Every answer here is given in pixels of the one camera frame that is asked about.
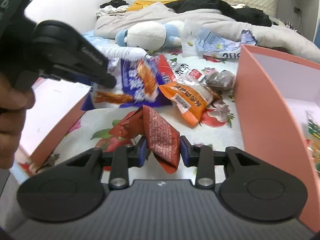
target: wall outlet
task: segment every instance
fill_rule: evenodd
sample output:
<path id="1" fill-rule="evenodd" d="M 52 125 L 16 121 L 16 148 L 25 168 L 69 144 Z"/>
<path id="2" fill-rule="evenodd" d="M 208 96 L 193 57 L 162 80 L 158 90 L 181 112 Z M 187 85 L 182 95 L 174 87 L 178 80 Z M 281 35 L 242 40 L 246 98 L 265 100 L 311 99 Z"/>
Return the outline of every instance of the wall outlet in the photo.
<path id="1" fill-rule="evenodd" d="M 298 7 L 294 7 L 294 8 L 293 8 L 293 12 L 296 13 L 296 14 L 300 14 L 300 13 L 301 13 L 301 10 L 300 10 L 300 8 L 298 8 Z"/>

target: gray blanket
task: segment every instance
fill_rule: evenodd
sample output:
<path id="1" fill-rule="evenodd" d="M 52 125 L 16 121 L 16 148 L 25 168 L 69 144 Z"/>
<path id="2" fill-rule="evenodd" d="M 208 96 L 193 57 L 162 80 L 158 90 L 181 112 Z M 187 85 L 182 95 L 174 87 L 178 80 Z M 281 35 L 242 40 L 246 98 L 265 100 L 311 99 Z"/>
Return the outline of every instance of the gray blanket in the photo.
<path id="1" fill-rule="evenodd" d="M 241 31 L 248 29 L 252 31 L 258 46 L 267 48 L 282 47 L 293 55 L 320 63 L 320 50 L 318 47 L 288 28 L 275 25 L 264 27 L 236 22 L 215 9 L 197 9 L 177 14 L 159 2 L 139 11 L 100 17 L 97 20 L 94 35 L 114 39 L 120 30 L 128 29 L 139 22 L 156 21 L 164 24 L 173 20 L 184 21 L 186 19 L 195 21 L 223 38 L 233 41 L 240 41 Z"/>

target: plastic water bottle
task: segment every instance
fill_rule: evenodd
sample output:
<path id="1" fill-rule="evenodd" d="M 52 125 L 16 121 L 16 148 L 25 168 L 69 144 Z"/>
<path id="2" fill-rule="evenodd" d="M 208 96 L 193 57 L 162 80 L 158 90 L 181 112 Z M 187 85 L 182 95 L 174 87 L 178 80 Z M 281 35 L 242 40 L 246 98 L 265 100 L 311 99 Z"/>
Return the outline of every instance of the plastic water bottle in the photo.
<path id="1" fill-rule="evenodd" d="M 142 48 L 134 47 L 97 47 L 97 49 L 107 58 L 123 58 L 127 60 L 137 60 L 144 58 L 147 52 Z"/>

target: human hand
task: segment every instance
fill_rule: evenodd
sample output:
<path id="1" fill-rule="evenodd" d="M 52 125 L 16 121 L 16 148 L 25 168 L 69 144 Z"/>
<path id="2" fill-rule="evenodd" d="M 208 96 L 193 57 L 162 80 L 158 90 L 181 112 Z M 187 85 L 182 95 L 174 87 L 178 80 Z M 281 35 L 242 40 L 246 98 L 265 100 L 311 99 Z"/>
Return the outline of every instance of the human hand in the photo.
<path id="1" fill-rule="evenodd" d="M 26 109 L 33 107 L 35 95 L 30 89 L 19 92 L 12 88 L 8 79 L 0 74 L 0 169 L 12 166 L 26 119 Z"/>

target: blue snack bag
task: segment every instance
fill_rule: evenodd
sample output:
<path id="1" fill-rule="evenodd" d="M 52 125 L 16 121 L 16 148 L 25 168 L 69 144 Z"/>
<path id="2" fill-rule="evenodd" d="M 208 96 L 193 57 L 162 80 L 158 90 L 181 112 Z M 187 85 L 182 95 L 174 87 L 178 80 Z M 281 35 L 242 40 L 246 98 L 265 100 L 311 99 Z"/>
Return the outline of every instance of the blue snack bag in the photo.
<path id="1" fill-rule="evenodd" d="M 171 105 L 171 101 L 158 87 L 165 84 L 157 68 L 158 62 L 158 57 L 149 55 L 135 60 L 110 59 L 108 73 L 116 78 L 116 86 L 113 89 L 106 89 L 93 83 L 82 110 Z"/>

